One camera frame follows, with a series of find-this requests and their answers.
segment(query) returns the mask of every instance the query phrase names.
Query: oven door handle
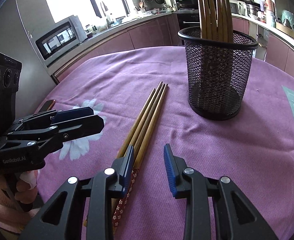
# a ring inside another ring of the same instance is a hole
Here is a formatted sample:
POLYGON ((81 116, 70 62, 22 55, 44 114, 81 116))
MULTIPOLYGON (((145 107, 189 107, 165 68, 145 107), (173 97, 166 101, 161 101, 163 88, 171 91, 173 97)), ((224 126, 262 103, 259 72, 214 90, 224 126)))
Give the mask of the oven door handle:
POLYGON ((184 24, 188 24, 188 23, 199 23, 200 24, 200 22, 183 22, 184 24))

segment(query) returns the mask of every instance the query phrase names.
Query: mesh pencil holder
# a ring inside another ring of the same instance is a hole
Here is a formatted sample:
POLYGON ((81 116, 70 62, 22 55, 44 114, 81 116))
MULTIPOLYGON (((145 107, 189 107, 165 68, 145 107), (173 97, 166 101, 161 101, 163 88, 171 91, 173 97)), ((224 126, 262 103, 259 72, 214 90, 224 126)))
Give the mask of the mesh pencil holder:
POLYGON ((200 28, 178 32, 185 41, 188 102, 202 117, 227 120, 238 114, 251 69, 252 37, 234 31, 234 43, 200 38, 200 28))

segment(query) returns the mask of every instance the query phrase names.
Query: wooden chopstick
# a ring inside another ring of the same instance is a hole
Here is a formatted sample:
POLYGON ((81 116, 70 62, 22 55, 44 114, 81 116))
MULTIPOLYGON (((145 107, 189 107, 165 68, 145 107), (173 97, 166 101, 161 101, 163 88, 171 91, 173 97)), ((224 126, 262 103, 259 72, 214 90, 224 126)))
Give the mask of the wooden chopstick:
MULTIPOLYGON (((149 128, 150 123, 153 121, 154 114, 157 111, 159 101, 161 100, 163 91, 164 91, 164 89, 166 87, 165 84, 163 84, 162 82, 159 83, 159 86, 158 86, 157 90, 155 91, 155 93, 153 94, 152 99, 150 100, 150 102, 148 104, 148 107, 146 108, 146 111, 143 114, 143 116, 145 116, 146 113, 148 113, 146 118, 142 117, 141 120, 140 120, 140 123, 139 123, 139 125, 140 125, 142 123, 142 120, 144 120, 143 126, 139 129, 138 138, 135 140, 135 144, 134 144, 134 153, 135 153, 134 159, 135 160, 136 160, 136 157, 137 157, 138 153, 140 152, 140 146, 141 146, 141 144, 142 144, 142 142, 143 142, 143 140, 145 138, 146 133, 148 132, 148 128, 149 128)), ((133 168, 132 172, 133 172, 132 175, 137 174, 138 170, 133 168)), ((132 188, 132 184, 133 184, 133 180, 130 180, 130 185, 129 185, 130 190, 132 188)), ((129 194, 127 194, 125 196, 125 198, 122 199, 122 202, 120 202, 120 199, 112 199, 112 201, 111 201, 111 205, 112 205, 111 210, 112 210, 113 215, 117 212, 117 207, 118 206, 121 206, 122 210, 124 209, 126 199, 128 197, 129 197, 129 194)))
POLYGON ((139 125, 139 122, 140 122, 141 118, 143 117, 143 115, 144 115, 144 113, 145 113, 145 111, 146 111, 146 109, 147 109, 147 107, 149 105, 149 102, 151 101, 151 98, 153 97, 155 91, 156 91, 155 88, 151 91, 146 103, 144 104, 144 106, 143 106, 142 110, 140 111, 136 121, 134 122, 132 128, 130 129, 125 141, 123 142, 122 147, 120 148, 116 158, 121 158, 121 157, 123 157, 125 155, 125 152, 126 152, 128 146, 129 146, 129 143, 130 143, 130 141, 131 141, 131 139, 132 139, 138 125, 139 125))
POLYGON ((205 12, 205 21, 206 21, 206 35, 207 39, 211 40, 211 24, 210 24, 210 15, 209 15, 209 9, 208 9, 208 2, 207 0, 203 0, 204 5, 204 12, 205 12))
POLYGON ((162 103, 163 103, 164 98, 165 98, 167 88, 168 88, 168 84, 165 85, 165 87, 164 87, 164 89, 163 89, 163 91, 161 93, 160 100, 159 100, 159 102, 157 104, 157 107, 155 109, 155 112, 154 112, 154 114, 153 114, 153 116, 151 118, 150 124, 148 126, 147 131, 146 131, 146 135, 145 135, 145 137, 144 137, 144 139, 142 141, 142 144, 140 146, 137 158, 136 158, 135 163, 133 165, 134 168, 139 169, 141 164, 142 164, 142 161, 143 161, 143 158, 145 156, 146 149, 148 147, 152 132, 154 131, 154 128, 155 128, 155 125, 156 125, 156 122, 157 122, 157 119, 158 119, 158 116, 159 116, 159 112, 160 112, 162 103))
POLYGON ((205 12, 204 12, 204 3, 203 0, 198 0, 199 14, 200 14, 200 32, 201 38, 207 39, 206 32, 206 20, 205 20, 205 12))
POLYGON ((216 0, 217 7, 217 40, 223 42, 223 19, 222 19, 222 5, 220 0, 216 0))
POLYGON ((157 89, 156 89, 156 92, 152 96, 152 98, 151 98, 151 100, 150 100, 150 102, 148 104, 148 107, 146 108, 146 111, 144 112, 144 114, 143 114, 143 116, 142 116, 142 118, 141 118, 141 120, 140 120, 140 122, 139 122, 139 124, 138 124, 138 126, 137 126, 137 128, 136 128, 136 130, 135 130, 135 132, 133 134, 133 136, 132 136, 132 139, 130 140, 130 143, 129 143, 130 145, 133 145, 133 146, 135 145, 135 143, 136 143, 136 141, 138 139, 138 136, 140 134, 140 131, 141 131, 141 129, 142 129, 142 127, 143 127, 143 125, 144 125, 144 123, 146 121, 146 118, 148 116, 148 113, 150 112, 150 109, 152 108, 152 105, 153 105, 153 103, 154 103, 154 101, 156 99, 156 96, 157 96, 157 94, 158 94, 158 92, 159 92, 162 84, 163 84, 163 82, 161 81, 159 83, 157 89))
POLYGON ((233 27, 232 27, 232 17, 231 17, 231 9, 230 9, 229 0, 225 0, 225 5, 226 5, 227 26, 228 26, 228 42, 233 43, 234 42, 233 27))
POLYGON ((217 24, 216 24, 214 0, 209 0, 209 8, 210 8, 210 21, 211 21, 211 38, 213 41, 217 41, 217 24))
POLYGON ((222 6, 222 20, 223 20, 223 42, 228 42, 228 25, 226 15, 226 3, 225 0, 220 0, 222 6))
POLYGON ((157 107, 157 105, 159 103, 159 99, 160 99, 160 96, 162 95, 164 87, 165 87, 165 84, 162 84, 162 86, 161 86, 161 88, 159 90, 159 93, 157 94, 157 97, 156 97, 156 99, 155 99, 155 101, 154 101, 154 103, 153 103, 153 105, 151 107, 151 110, 148 113, 146 121, 145 121, 145 123, 144 123, 144 125, 143 125, 143 127, 142 127, 142 129, 140 131, 138 139, 137 139, 137 141, 136 141, 136 143, 135 143, 135 145, 133 147, 134 148, 134 153, 135 153, 135 158, 134 159, 136 159, 136 157, 138 155, 138 151, 140 149, 141 143, 142 143, 142 141, 143 141, 143 139, 145 137, 146 131, 147 131, 148 126, 149 126, 149 123, 151 122, 151 119, 152 119, 152 117, 154 115, 155 109, 156 109, 156 107, 157 107))

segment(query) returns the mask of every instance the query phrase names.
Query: pink tablecloth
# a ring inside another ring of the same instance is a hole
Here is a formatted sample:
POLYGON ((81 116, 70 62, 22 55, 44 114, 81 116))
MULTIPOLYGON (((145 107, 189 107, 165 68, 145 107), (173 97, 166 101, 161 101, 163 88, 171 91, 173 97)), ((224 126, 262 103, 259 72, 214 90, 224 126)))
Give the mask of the pink tablecloth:
POLYGON ((227 175, 248 196, 279 239, 294 233, 294 78, 253 59, 239 114, 206 120, 187 101, 184 48, 157 47, 92 58, 46 98, 55 109, 91 106, 103 116, 99 135, 65 143, 46 158, 38 187, 44 201, 70 176, 109 167, 151 89, 169 90, 115 239, 182 239, 185 200, 169 190, 163 147, 207 177, 227 175))

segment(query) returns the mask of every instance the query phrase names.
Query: white flower print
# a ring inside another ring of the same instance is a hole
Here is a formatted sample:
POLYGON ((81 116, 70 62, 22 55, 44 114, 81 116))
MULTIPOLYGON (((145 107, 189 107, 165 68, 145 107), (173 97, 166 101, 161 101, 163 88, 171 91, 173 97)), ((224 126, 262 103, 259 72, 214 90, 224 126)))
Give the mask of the white flower print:
MULTIPOLYGON (((104 104, 100 103, 95 105, 96 101, 97 101, 96 98, 92 99, 91 101, 85 100, 81 106, 76 104, 72 109, 89 106, 93 109, 94 114, 99 114, 102 111, 104 104)), ((104 124, 106 124, 107 118, 101 115, 100 117, 104 120, 104 124)), ((103 130, 98 134, 64 142, 64 146, 60 151, 59 160, 63 160, 68 155, 68 153, 70 153, 70 160, 79 159, 81 156, 87 154, 89 152, 89 141, 99 140, 100 137, 102 136, 102 133, 103 133, 103 130)))

